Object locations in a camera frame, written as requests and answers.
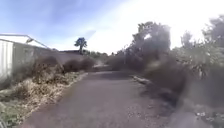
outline palm tree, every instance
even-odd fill
[[[87,42],[84,37],[80,37],[76,42],[75,46],[79,47],[79,52],[82,53],[83,47],[87,47]]]

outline shrub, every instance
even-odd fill
[[[46,95],[46,94],[49,94],[50,92],[51,91],[50,91],[49,85],[41,84],[41,85],[33,86],[32,91],[30,93],[32,95]]]
[[[107,64],[110,65],[112,70],[120,70],[125,66],[124,52],[120,51],[115,56],[110,56],[107,60]]]
[[[73,71],[79,71],[80,70],[80,61],[78,60],[70,60],[66,62],[64,65],[64,72],[73,72]]]
[[[144,71],[145,77],[163,88],[181,94],[187,84],[188,74],[185,67],[178,64],[171,55],[151,61]]]
[[[9,100],[27,100],[30,97],[29,88],[27,85],[20,84],[16,87],[14,87],[9,92],[6,92],[6,94],[1,97],[1,101],[9,101]]]
[[[65,85],[69,84],[69,82],[67,81],[66,76],[64,76],[62,74],[55,74],[54,77],[48,81],[48,83],[49,84],[60,83],[60,84],[65,84]]]
[[[8,76],[4,81],[0,81],[0,90],[10,88],[11,85],[15,85],[26,78],[32,77],[33,66],[29,64],[15,67],[12,71],[12,75]]]
[[[33,81],[38,84],[49,83],[62,71],[63,68],[54,57],[38,59],[33,66]]]
[[[95,61],[92,58],[86,57],[81,61],[80,68],[82,70],[88,70],[88,69],[92,68],[94,66],[94,64],[95,64]]]
[[[208,43],[172,52],[187,71],[188,96],[197,103],[223,106],[223,48]]]

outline paved path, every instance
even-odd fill
[[[57,103],[34,112],[23,128],[161,128],[171,108],[120,72],[90,73]]]

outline roof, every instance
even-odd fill
[[[40,43],[39,41],[31,38],[28,35],[19,34],[0,34],[0,40],[7,40],[16,43],[29,44],[36,47],[49,48],[46,45]]]

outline wall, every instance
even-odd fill
[[[11,74],[13,43],[0,40],[0,81]]]
[[[22,76],[25,74],[24,69],[32,66],[36,59],[50,56],[55,57],[61,65],[72,59],[83,59],[81,55],[0,40],[0,88],[14,73],[21,73],[19,76]]]

